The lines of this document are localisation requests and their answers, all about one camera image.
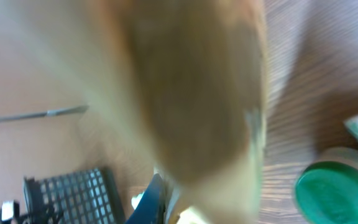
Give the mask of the grey metal rod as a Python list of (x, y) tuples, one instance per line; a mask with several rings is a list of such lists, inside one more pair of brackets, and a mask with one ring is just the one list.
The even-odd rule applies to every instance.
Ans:
[(46, 118), (46, 117), (63, 116), (69, 114), (82, 114), (85, 113), (88, 110), (88, 108), (89, 108), (88, 105), (81, 105), (71, 108), (61, 108), (57, 110), (47, 110), (47, 111), (36, 112), (36, 113), (2, 116), (0, 117), (0, 123), (18, 121), (22, 119)]

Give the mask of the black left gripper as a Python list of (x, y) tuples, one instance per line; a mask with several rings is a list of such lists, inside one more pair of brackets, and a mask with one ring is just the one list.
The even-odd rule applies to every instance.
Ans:
[(28, 215), (20, 215), (20, 203), (16, 200), (5, 201), (0, 208), (0, 224), (29, 224)]

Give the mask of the green lid jar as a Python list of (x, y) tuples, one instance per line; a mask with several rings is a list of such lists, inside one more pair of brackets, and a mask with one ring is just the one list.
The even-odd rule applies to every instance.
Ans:
[(358, 150), (324, 151), (295, 182), (294, 200), (309, 223), (358, 223)]

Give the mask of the brown cookie bag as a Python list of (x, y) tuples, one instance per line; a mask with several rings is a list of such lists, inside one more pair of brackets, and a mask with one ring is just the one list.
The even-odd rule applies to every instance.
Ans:
[(255, 223), (267, 133), (263, 1), (13, 1), (39, 58), (211, 223)]

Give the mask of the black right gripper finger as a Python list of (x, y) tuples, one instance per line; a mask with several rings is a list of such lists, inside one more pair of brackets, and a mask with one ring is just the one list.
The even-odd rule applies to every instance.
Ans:
[(163, 179), (155, 174), (125, 224), (164, 224), (165, 196)]

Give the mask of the dark grey plastic basket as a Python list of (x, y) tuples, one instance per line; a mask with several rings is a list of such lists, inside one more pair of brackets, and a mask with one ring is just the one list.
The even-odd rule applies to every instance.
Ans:
[(49, 223), (124, 223), (113, 173), (107, 167), (45, 179), (25, 178), (27, 212), (45, 211)]

